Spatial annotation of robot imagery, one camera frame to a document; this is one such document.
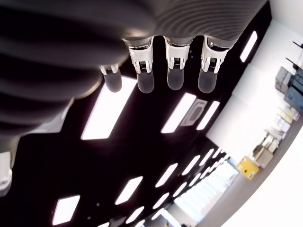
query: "rectangular ceiling light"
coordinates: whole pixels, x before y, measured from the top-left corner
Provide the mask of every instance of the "rectangular ceiling light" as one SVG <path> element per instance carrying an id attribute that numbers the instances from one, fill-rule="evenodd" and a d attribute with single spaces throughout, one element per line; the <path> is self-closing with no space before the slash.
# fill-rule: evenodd
<path id="1" fill-rule="evenodd" d="M 204 171 L 204 173 L 202 173 L 202 175 L 200 176 L 200 179 L 205 177 L 205 175 L 208 173 L 209 170 L 210 170 L 210 166 Z"/>
<path id="2" fill-rule="evenodd" d="M 135 79 L 122 77 L 122 88 L 116 93 L 111 92 L 106 84 L 103 85 L 84 128 L 82 140 L 109 137 L 136 83 Z"/>
<path id="3" fill-rule="evenodd" d="M 184 182 L 184 183 L 176 190 L 176 192 L 172 195 L 172 197 L 176 197 L 177 195 L 179 195 L 180 192 L 185 188 L 186 185 L 187 185 L 187 182 Z"/>
<path id="4" fill-rule="evenodd" d="M 186 167 L 186 169 L 183 171 L 182 176 L 186 175 L 189 173 L 189 171 L 194 167 L 194 165 L 196 164 L 196 162 L 199 160 L 200 155 L 197 155 L 193 158 L 193 160 L 191 160 L 191 162 L 188 164 L 188 166 Z"/>
<path id="5" fill-rule="evenodd" d="M 210 149 L 207 154 L 204 156 L 204 158 L 202 159 L 202 161 L 200 162 L 199 166 L 203 166 L 205 164 L 205 162 L 209 159 L 209 157 L 212 155 L 214 149 Z"/>
<path id="6" fill-rule="evenodd" d="M 102 224 L 102 225 L 100 225 L 100 226 L 98 226 L 98 227 L 108 227 L 108 226 L 109 226 L 109 222 L 104 223 L 104 224 Z"/>
<path id="7" fill-rule="evenodd" d="M 165 171 L 161 179 L 157 182 L 156 188 L 160 187 L 161 185 L 164 185 L 167 179 L 170 177 L 170 175 L 174 172 L 174 170 L 177 168 L 178 163 L 175 163 L 168 167 L 168 169 Z"/>
<path id="8" fill-rule="evenodd" d="M 68 222 L 71 220 L 72 215 L 78 205 L 80 196 L 72 196 L 65 199 L 59 199 L 57 202 L 56 210 L 53 215 L 53 226 Z"/>
<path id="9" fill-rule="evenodd" d="M 173 226 L 173 227 L 181 227 L 180 223 L 167 212 L 167 210 L 164 210 L 161 215 Z"/>
<path id="10" fill-rule="evenodd" d="M 137 225 L 135 225 L 134 227 L 141 227 L 143 226 L 145 220 L 139 221 Z"/>
<path id="11" fill-rule="evenodd" d="M 222 157 L 222 158 L 220 159 L 220 161 L 219 161 L 219 164 L 222 164 L 224 161 L 225 161 L 225 160 L 224 160 L 224 158 Z"/>
<path id="12" fill-rule="evenodd" d="M 243 50 L 243 52 L 240 56 L 240 59 L 241 59 L 242 62 L 246 61 L 250 51 L 252 50 L 252 48 L 253 48 L 256 40 L 257 40 L 257 38 L 258 38 L 258 36 L 257 36 L 256 31 L 253 31 L 251 36 L 250 36 L 250 39 L 248 40 L 248 42 L 247 42 L 247 44 L 246 44 L 246 46 L 245 46 L 245 48 L 244 48 L 244 50 Z"/>
<path id="13" fill-rule="evenodd" d="M 169 192 L 162 195 L 161 198 L 156 202 L 156 204 L 152 207 L 153 209 L 157 209 L 169 196 Z"/>
<path id="14" fill-rule="evenodd" d="M 139 176 L 137 178 L 129 180 L 129 182 L 126 184 L 125 188 L 119 195 L 118 199 L 116 200 L 115 205 L 128 201 L 129 198 L 132 196 L 133 192 L 139 186 L 142 179 L 143 176 Z"/>
<path id="15" fill-rule="evenodd" d="M 155 220 L 162 213 L 162 211 L 164 211 L 164 208 L 158 210 L 157 213 L 155 213 L 155 215 L 152 216 L 151 220 Z"/>
<path id="16" fill-rule="evenodd" d="M 222 148 L 218 148 L 216 150 L 216 152 L 214 153 L 213 158 L 216 158 L 218 156 L 218 154 L 221 152 L 221 150 L 222 150 Z"/>
<path id="17" fill-rule="evenodd" d="M 180 122 L 182 121 L 185 114 L 190 109 L 192 103 L 196 99 L 195 95 L 185 93 L 175 108 L 172 115 L 169 117 L 168 121 L 164 125 L 161 133 L 172 133 L 176 130 Z"/>
<path id="18" fill-rule="evenodd" d="M 213 171 L 217 167 L 218 162 L 215 162 L 212 167 L 209 169 L 209 172 Z"/>
<path id="19" fill-rule="evenodd" d="M 194 177 L 194 179 L 193 179 L 193 180 L 191 181 L 191 183 L 189 184 L 189 187 L 194 185 L 194 183 L 199 179 L 200 175 L 201 175 L 201 173 L 198 173 L 198 174 Z"/>
<path id="20" fill-rule="evenodd" d="M 213 101 L 212 105 L 210 106 L 210 108 L 208 109 L 207 113 L 205 114 L 204 118 L 202 119 L 202 121 L 199 123 L 197 130 L 202 130 L 205 128 L 205 126 L 207 125 L 207 123 L 209 122 L 209 120 L 212 118 L 214 112 L 216 111 L 216 109 L 218 108 L 220 102 L 217 101 Z"/>
<path id="21" fill-rule="evenodd" d="M 144 207 L 140 207 L 138 209 L 136 209 L 131 216 L 126 220 L 126 224 L 133 222 L 138 216 L 139 214 L 141 214 L 141 212 L 143 211 Z"/>

